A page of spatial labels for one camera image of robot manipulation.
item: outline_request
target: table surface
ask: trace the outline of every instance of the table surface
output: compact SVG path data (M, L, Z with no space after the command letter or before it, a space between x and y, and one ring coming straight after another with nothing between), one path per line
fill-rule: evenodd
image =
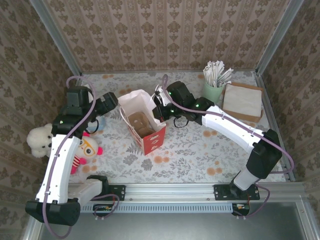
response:
M161 83L161 73L119 73L84 75L96 89L97 96L114 92L120 97L133 90L143 89L150 95ZM167 73L168 84L182 81L195 98L201 96L204 76L201 72ZM253 72L234 72L233 82L256 86ZM166 122L164 144L144 156L135 144L122 120L119 107L104 115L106 126L92 137L103 148L103 154L81 165L70 183L82 183L89 175L107 176L110 183L228 183L245 167L249 154L219 132L189 122L175 128L173 119ZM258 123L246 124L268 130L265 114ZM275 167L281 171L281 164ZM284 182L282 174L272 174L266 182Z

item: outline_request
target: patterned wallpaper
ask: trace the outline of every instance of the patterned wallpaper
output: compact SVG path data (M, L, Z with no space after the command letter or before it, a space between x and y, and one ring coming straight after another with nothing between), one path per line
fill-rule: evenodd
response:
M254 69L289 0L45 0L83 72Z
M320 219L320 1L303 2L262 78L296 178Z
M14 240L46 170L27 134L53 120L72 73L28 0L1 0L0 9L0 239Z

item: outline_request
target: stuffed toy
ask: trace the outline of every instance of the stuffed toy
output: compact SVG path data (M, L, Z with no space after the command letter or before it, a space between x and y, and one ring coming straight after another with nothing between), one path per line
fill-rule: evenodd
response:
M103 149L87 133L84 133L80 145L75 152L72 163L71 174L75 174L79 165L87 164L87 160L93 159L96 155L102 155Z
M31 148L31 154L36 158L50 157L53 137L51 130L52 124L48 123L45 126L32 129L26 137L26 142Z

